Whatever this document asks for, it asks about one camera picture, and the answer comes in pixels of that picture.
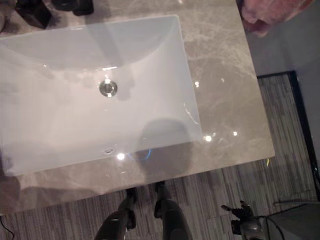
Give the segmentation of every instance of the pink cloth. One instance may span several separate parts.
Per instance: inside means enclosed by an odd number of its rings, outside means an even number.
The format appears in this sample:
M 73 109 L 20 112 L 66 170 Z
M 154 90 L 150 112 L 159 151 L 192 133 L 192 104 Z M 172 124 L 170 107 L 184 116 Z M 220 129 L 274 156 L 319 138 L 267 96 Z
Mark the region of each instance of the pink cloth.
M 244 0 L 242 22 L 246 30 L 259 37 L 267 34 L 272 25 L 287 21 L 299 14 L 314 0 Z

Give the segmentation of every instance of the marble countertop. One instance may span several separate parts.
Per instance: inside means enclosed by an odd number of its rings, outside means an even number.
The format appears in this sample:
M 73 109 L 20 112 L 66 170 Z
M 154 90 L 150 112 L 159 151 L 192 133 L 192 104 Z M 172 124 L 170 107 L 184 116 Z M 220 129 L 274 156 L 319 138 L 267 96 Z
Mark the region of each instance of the marble countertop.
M 115 157 L 0 176 L 0 213 L 85 199 L 275 155 L 268 120 L 235 0 L 96 0 L 95 12 L 56 11 L 48 29 L 178 15 L 201 127 L 211 141 L 153 149 L 148 161 Z M 0 37 L 39 31 L 15 12 Z

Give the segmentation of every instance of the rectangular sink basin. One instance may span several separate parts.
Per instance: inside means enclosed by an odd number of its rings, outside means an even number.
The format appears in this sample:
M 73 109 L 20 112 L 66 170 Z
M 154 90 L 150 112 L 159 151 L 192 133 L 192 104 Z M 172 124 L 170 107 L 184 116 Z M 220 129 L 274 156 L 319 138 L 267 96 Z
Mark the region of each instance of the rectangular sink basin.
M 0 56 L 6 175 L 202 138 L 177 16 L 0 38 Z

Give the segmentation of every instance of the striped carpet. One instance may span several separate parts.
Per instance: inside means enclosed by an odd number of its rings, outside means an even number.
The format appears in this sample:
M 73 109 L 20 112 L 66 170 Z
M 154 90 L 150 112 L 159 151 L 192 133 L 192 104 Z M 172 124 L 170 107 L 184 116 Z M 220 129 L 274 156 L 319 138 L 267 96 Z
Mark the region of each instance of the striped carpet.
M 276 157 L 213 170 L 166 182 L 183 209 L 194 240 L 240 239 L 232 235 L 233 216 L 220 205 L 245 200 L 255 214 L 270 215 L 285 208 L 273 202 L 316 200 L 309 158 L 289 79 L 286 75 L 259 79 Z M 92 240 L 102 221 L 118 207 L 124 192 L 7 215 L 3 220 L 17 240 Z M 129 240 L 161 240 L 161 221 L 153 218 L 153 186 L 138 188 L 137 228 Z M 0 229 L 0 239 L 10 235 Z

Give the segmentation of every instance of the sink drain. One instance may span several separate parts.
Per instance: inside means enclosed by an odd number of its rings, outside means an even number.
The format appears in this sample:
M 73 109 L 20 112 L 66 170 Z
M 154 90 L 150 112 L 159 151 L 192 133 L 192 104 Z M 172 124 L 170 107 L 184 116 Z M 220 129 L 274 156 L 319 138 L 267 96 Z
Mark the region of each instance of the sink drain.
M 99 90 L 103 96 L 107 98 L 112 98 L 114 95 L 116 95 L 118 91 L 118 86 L 114 81 L 111 81 L 110 79 L 105 79 L 100 83 Z

